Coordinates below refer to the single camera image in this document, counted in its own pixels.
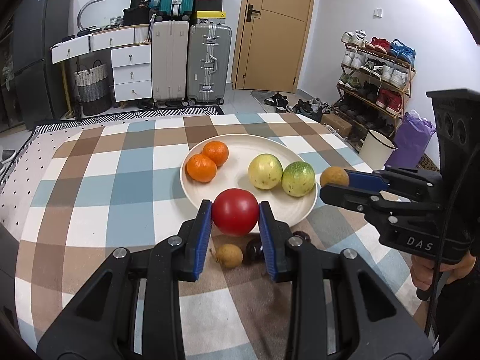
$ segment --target tangerine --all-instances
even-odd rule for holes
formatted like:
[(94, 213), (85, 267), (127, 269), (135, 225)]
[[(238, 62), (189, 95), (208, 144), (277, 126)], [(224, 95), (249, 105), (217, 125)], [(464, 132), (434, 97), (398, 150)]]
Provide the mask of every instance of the tangerine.
[(186, 165), (189, 176), (201, 183), (212, 181), (217, 174), (217, 166), (210, 158), (203, 154), (195, 154)]
[(223, 142), (213, 140), (203, 147), (202, 154), (215, 162), (217, 167), (221, 167), (229, 157), (229, 148)]

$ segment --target silver screw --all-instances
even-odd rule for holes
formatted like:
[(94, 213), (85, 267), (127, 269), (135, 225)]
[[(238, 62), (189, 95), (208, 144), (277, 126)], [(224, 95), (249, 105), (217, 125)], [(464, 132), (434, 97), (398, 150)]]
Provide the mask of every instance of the silver screw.
[(358, 253), (355, 249), (345, 249), (343, 255), (349, 260), (353, 260), (354, 258), (357, 258)]
[(182, 243), (182, 238), (178, 235), (173, 235), (169, 238), (169, 245), (171, 246), (178, 246)]
[(116, 259), (122, 259), (127, 255), (127, 250), (124, 247), (119, 247), (113, 251), (113, 257)]
[(303, 244), (303, 239), (301, 239), (300, 237), (290, 237), (289, 244), (291, 246), (300, 246), (301, 244)]

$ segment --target plate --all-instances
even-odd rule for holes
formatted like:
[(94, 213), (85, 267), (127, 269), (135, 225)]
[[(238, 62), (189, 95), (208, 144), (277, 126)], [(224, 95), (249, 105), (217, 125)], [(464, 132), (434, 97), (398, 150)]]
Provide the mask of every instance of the plate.
[[(190, 157), (200, 154), (205, 144), (212, 140), (219, 140), (228, 146), (229, 158), (218, 168), (217, 175), (212, 181), (200, 183), (187, 174), (185, 165)], [(287, 195), (281, 183), (267, 191), (255, 188), (248, 179), (248, 166), (256, 156), (264, 153), (277, 157), (283, 169), (292, 162), (303, 161), (298, 154), (271, 139), (246, 134), (220, 135), (200, 142), (190, 150), (183, 160), (180, 172), (180, 183), (183, 191), (190, 202), (196, 208), (199, 208), (203, 199), (209, 199), (213, 202), (220, 192), (229, 188), (241, 188), (253, 193), (259, 203), (269, 202), (276, 220), (294, 226), (305, 219), (315, 207), (318, 197), (317, 183), (315, 183), (315, 188), (301, 198)]]

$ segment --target blue sneaker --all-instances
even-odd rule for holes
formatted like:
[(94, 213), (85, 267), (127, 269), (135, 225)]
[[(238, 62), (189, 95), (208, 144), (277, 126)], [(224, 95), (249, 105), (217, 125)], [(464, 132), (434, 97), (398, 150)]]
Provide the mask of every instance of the blue sneaker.
[(402, 61), (408, 62), (411, 64), (412, 67), (415, 65), (415, 57), (417, 56), (417, 52), (407, 46), (403, 48), (403, 50), (398, 54), (398, 58)]
[(400, 42), (398, 39), (395, 39), (392, 43), (390, 43), (390, 50), (388, 51), (388, 55), (397, 58), (398, 54), (402, 52), (404, 47), (406, 46), (402, 42)]

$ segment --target refrigerator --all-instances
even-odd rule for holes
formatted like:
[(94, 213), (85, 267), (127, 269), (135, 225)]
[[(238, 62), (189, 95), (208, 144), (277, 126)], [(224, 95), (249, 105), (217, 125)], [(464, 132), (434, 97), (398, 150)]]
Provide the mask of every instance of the refrigerator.
[(23, 0), (13, 17), (13, 71), (28, 130), (67, 111), (60, 64), (50, 48), (68, 35), (70, 0)]

